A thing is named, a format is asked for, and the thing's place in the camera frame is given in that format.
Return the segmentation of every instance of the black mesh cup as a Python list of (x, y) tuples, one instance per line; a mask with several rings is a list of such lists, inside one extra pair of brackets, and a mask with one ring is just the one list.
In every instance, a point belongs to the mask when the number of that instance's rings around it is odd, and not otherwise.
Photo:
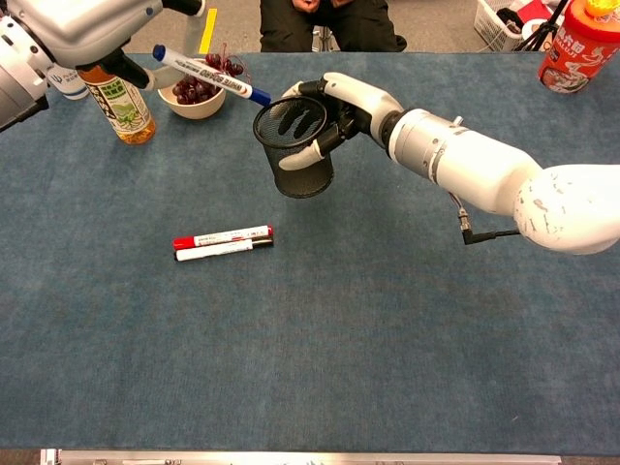
[(333, 178), (329, 154), (302, 170), (285, 171), (283, 158), (310, 145), (325, 128), (327, 111), (314, 99), (303, 96), (278, 100), (261, 109), (254, 119), (254, 136), (263, 145), (278, 190), (287, 197), (304, 199), (324, 191)]

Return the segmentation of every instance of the red marker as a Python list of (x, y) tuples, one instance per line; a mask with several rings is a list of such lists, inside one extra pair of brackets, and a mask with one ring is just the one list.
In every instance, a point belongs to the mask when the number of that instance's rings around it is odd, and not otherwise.
[(233, 242), (243, 239), (253, 239), (257, 237), (272, 237), (273, 228), (271, 225), (256, 226), (243, 230), (215, 232), (213, 234), (195, 235), (193, 237), (178, 237), (172, 242), (174, 250), (191, 249), (203, 247), (205, 245), (221, 244), (223, 242)]
[(256, 237), (254, 239), (234, 240), (232, 242), (177, 250), (174, 252), (174, 259), (178, 262), (185, 262), (188, 260), (204, 259), (206, 257), (215, 257), (216, 255), (232, 254), (234, 252), (243, 252), (246, 250), (254, 250), (259, 247), (269, 246), (273, 246), (272, 237)]

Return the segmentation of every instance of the red grapes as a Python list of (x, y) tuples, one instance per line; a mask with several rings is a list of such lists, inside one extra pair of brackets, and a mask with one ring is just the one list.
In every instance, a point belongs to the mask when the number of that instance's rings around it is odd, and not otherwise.
[[(204, 62), (211, 68), (232, 77), (242, 75), (244, 71), (242, 65), (233, 63), (230, 58), (222, 62), (219, 53), (208, 53), (204, 57)], [(220, 87), (193, 76), (184, 77), (172, 88), (172, 94), (176, 96), (176, 102), (180, 105), (200, 104), (215, 97), (219, 91)]]

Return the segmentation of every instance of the person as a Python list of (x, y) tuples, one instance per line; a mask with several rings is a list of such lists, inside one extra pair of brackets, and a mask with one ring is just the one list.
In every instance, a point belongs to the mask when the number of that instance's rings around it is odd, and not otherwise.
[(315, 26), (327, 26), (342, 51), (402, 51), (386, 0), (261, 0), (261, 51), (312, 50)]

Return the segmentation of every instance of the red marker cap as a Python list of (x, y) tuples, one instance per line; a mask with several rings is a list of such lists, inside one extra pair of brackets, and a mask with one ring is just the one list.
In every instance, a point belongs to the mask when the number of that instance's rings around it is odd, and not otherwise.
[(193, 237), (179, 237), (172, 242), (174, 250), (191, 249), (196, 247)]

